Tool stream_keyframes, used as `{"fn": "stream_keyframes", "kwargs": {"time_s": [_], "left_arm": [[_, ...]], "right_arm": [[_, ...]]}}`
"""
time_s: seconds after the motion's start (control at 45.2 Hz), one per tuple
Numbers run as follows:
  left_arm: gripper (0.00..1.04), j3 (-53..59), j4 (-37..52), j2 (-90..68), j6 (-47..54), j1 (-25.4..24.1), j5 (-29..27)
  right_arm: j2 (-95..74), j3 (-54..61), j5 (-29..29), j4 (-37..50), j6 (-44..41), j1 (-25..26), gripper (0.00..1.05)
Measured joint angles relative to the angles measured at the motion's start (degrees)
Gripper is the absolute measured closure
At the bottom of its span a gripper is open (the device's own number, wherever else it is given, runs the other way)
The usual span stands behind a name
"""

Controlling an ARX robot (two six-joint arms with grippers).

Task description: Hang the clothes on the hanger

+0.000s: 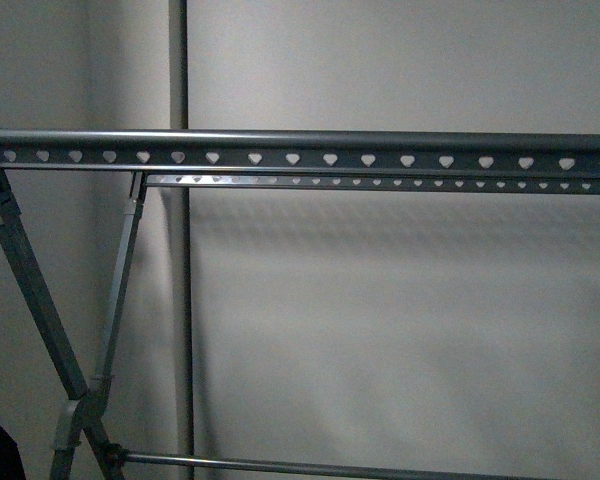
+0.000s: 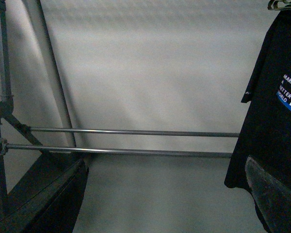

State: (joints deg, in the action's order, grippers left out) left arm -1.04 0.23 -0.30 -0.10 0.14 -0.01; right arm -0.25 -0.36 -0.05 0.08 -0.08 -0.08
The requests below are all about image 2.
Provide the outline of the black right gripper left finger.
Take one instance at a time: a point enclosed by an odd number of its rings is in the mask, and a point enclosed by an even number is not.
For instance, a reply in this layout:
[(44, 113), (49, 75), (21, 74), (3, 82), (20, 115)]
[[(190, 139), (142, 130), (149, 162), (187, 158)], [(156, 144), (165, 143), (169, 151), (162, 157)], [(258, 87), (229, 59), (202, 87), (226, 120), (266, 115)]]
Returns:
[(88, 170), (73, 154), (56, 163), (42, 155), (8, 194), (0, 233), (71, 233), (82, 205)]

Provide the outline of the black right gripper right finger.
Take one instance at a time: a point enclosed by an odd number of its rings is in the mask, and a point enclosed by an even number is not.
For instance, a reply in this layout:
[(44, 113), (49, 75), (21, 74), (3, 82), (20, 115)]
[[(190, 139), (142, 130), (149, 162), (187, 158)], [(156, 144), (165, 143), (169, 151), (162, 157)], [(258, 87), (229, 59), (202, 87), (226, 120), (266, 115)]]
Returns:
[(248, 156), (245, 163), (252, 196), (273, 233), (291, 233), (291, 178)]

